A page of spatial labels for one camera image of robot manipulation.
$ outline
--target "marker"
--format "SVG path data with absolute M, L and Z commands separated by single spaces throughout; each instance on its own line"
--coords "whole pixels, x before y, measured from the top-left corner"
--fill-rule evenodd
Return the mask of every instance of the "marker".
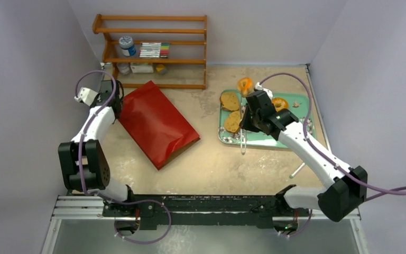
M 299 167 L 295 170 L 295 172 L 293 172 L 293 174 L 290 175 L 290 179 L 292 179 L 293 177 L 295 177 L 295 176 L 298 174 L 298 172 L 301 171 L 302 168 L 303 168 L 305 165 L 306 165 L 306 164 L 303 162 L 303 163 L 301 164 L 301 166 L 299 166 Z

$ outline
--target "green tray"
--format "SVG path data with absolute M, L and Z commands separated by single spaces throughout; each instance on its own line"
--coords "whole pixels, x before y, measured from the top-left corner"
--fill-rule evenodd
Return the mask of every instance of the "green tray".
M 228 89 L 224 90 L 224 92 L 235 92 L 237 94 L 237 98 L 241 99 L 241 95 L 237 90 L 234 89 Z M 287 94 L 287 93 L 273 93 L 273 97 L 281 97 L 284 98 L 288 103 L 289 103 L 289 110 L 296 115 L 300 122 L 304 119 L 304 117 L 307 114 L 307 111 L 309 110 L 309 98 L 301 95 L 301 94 Z M 293 103 L 297 101 L 300 103 L 299 107 L 293 107 Z M 246 104 L 246 99 L 242 100 L 242 112 L 245 110 L 245 104 Z M 223 128 L 223 124 L 225 122 L 225 119 L 228 118 L 228 115 L 230 114 L 230 111 L 223 110 L 222 105 L 220 105 L 220 117 L 219 117 L 219 123 L 218 123 L 218 137 L 221 142 L 225 144 L 235 144 L 240 146 L 241 141 L 240 141 L 240 131 L 237 133 L 230 133 Z M 312 121 L 312 113 L 309 115 L 309 120 L 308 120 L 308 126 L 307 130 L 309 132 L 312 132 L 312 136 L 316 138 L 315 135 L 315 130 L 313 127 L 313 121 Z M 262 132 L 255 133 L 255 132 L 250 132 L 246 131 L 246 144 L 247 146 L 263 146 L 263 147 L 279 147 L 279 148 L 287 148 L 285 145 L 283 145 L 281 142 L 276 141 L 274 138 L 271 136 L 265 135 Z

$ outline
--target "red bag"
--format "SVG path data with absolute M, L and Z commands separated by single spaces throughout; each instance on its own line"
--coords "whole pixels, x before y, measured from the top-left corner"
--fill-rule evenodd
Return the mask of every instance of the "red bag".
M 124 97 L 119 122 L 158 170 L 174 151 L 200 139 L 152 81 Z

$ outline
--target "wooden shelf rack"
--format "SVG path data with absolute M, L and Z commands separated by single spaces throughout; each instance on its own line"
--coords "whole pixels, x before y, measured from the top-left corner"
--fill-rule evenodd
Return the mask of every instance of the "wooden shelf rack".
M 123 21 L 195 21 L 203 22 L 204 29 L 162 29 L 162 28 L 107 28 L 105 20 L 123 20 Z M 115 16 L 97 14 L 93 23 L 93 32 L 102 33 L 105 38 L 105 49 L 102 54 L 102 62 L 111 62 L 113 65 L 113 76 L 117 78 L 119 70 L 116 64 L 118 62 L 150 62 L 155 64 L 186 64 L 186 65 L 203 65 L 203 84 L 201 85 L 183 85 L 183 84 L 158 84 L 160 88 L 199 88 L 206 89 L 206 16 Z M 142 42 L 170 42 L 171 45 L 203 45 L 203 59 L 173 59 L 173 58 L 119 58 L 116 51 L 118 40 L 111 38 L 111 33 L 175 33 L 175 34 L 203 34 L 202 41 L 170 41 L 170 40 L 134 40 L 135 44 Z M 123 84 L 124 87 L 139 87 L 142 84 Z

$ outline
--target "donut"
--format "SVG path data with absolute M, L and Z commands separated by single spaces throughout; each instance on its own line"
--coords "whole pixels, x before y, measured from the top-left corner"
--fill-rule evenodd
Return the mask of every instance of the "donut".
M 237 90 L 241 93 L 242 97 L 246 97 L 253 91 L 253 81 L 250 78 L 242 78 L 237 82 Z
M 289 103 L 284 100 L 283 98 L 273 98 L 272 103 L 276 109 L 276 111 L 283 110 L 284 108 L 289 108 Z

